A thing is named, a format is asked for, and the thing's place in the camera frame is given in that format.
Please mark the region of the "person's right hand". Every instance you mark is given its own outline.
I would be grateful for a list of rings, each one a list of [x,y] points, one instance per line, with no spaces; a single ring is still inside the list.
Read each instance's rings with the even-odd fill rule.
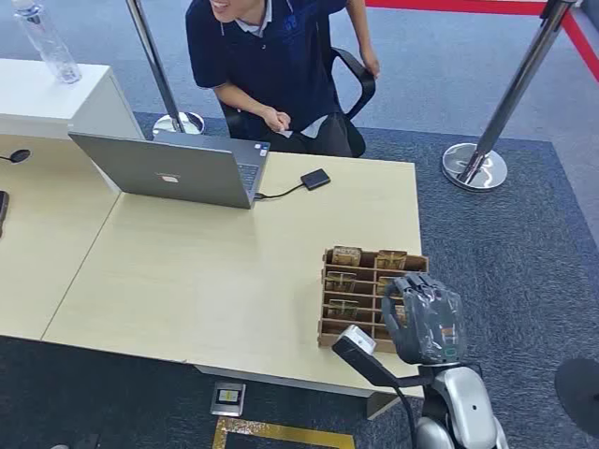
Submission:
[[[271,107],[264,107],[261,109],[260,116],[273,132],[283,133],[289,130],[291,119],[286,112],[277,111]]]

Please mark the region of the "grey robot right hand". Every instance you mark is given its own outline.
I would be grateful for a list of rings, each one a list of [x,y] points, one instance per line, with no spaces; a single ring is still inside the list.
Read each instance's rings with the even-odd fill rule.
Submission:
[[[384,287],[381,313],[399,357],[411,365],[451,365],[464,359],[466,332],[460,295],[425,272]]]

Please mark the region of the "person's left hand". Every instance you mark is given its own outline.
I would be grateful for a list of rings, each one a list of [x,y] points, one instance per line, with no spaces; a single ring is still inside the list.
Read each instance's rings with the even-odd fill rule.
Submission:
[[[374,49],[370,45],[363,45],[360,50],[364,67],[375,80],[380,74],[380,64]]]

